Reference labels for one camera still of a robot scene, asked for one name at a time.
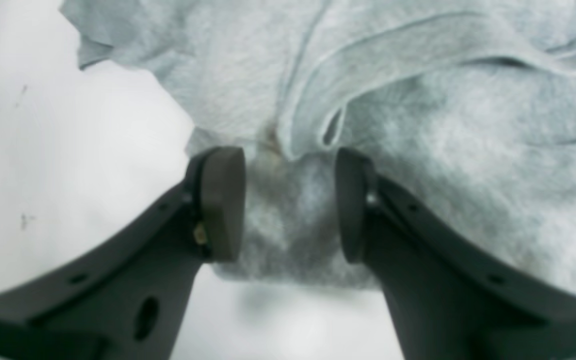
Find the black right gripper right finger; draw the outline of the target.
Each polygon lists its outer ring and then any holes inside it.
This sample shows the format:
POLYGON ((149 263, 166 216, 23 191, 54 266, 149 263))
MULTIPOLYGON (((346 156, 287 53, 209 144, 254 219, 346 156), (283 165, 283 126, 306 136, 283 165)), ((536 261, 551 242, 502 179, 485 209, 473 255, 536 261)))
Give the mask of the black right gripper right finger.
POLYGON ((576 295, 463 239, 356 150, 334 188, 343 255, 377 278, 406 360, 576 360, 576 295))

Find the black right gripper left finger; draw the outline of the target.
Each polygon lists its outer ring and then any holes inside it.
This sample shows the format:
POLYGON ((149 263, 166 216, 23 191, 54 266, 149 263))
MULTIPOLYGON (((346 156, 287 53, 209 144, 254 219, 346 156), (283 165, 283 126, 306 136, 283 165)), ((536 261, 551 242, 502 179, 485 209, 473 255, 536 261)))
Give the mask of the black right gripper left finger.
POLYGON ((0 293, 0 357, 169 359, 201 266, 238 259, 245 194, 242 148, 194 156, 183 181, 111 239, 0 293))

